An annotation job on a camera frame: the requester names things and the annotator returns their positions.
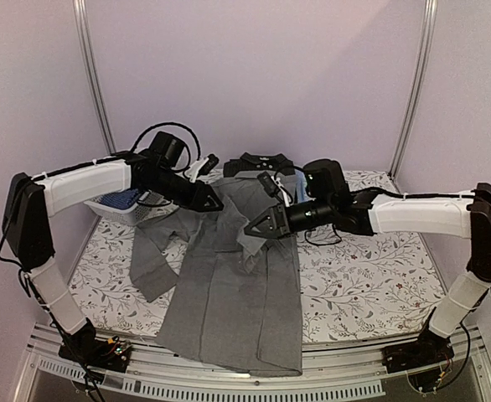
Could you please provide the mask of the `grey long sleeve shirt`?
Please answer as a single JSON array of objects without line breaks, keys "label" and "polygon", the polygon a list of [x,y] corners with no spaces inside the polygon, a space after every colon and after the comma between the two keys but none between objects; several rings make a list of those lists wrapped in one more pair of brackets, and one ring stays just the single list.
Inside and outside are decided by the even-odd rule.
[{"label": "grey long sleeve shirt", "polygon": [[294,238],[247,236],[273,201],[252,174],[213,185],[218,213],[178,209],[134,231],[130,278],[172,300],[158,343],[183,358],[258,377],[302,373],[302,303]]}]

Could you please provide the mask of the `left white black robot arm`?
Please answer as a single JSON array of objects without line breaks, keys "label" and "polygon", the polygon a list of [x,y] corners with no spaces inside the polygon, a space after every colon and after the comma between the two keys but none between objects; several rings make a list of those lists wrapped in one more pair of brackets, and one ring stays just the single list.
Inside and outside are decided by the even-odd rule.
[{"label": "left white black robot arm", "polygon": [[186,144],[162,129],[161,123],[153,126],[156,135],[141,151],[132,147],[51,173],[18,173],[11,180],[0,245],[12,251],[9,263],[18,267],[24,291],[35,295],[60,332],[72,336],[70,351],[83,363],[95,363],[102,347],[85,332],[91,324],[68,290],[55,260],[50,219],[92,198],[133,188],[160,194],[172,204],[195,212],[223,208],[210,185],[182,176],[176,165]]}]

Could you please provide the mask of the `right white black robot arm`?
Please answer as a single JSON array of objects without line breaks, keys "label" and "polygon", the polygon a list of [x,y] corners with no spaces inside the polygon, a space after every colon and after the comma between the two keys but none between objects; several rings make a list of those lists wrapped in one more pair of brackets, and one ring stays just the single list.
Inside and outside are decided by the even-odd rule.
[{"label": "right white black robot arm", "polygon": [[411,358],[428,365],[442,353],[460,322],[491,288],[491,185],[458,193],[399,194],[378,187],[352,191],[339,162],[319,159],[302,167],[309,201],[276,204],[250,222],[246,235],[282,239],[331,224],[352,235],[390,232],[451,235],[471,241],[471,256],[448,294],[429,316]]}]

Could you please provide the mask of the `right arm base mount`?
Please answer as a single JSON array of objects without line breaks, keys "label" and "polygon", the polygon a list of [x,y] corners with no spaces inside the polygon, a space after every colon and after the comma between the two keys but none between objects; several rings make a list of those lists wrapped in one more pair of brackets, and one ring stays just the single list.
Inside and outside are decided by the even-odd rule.
[{"label": "right arm base mount", "polygon": [[454,357],[450,337],[442,338],[429,328],[427,322],[416,340],[382,348],[382,364],[387,372],[397,373],[418,369]]}]

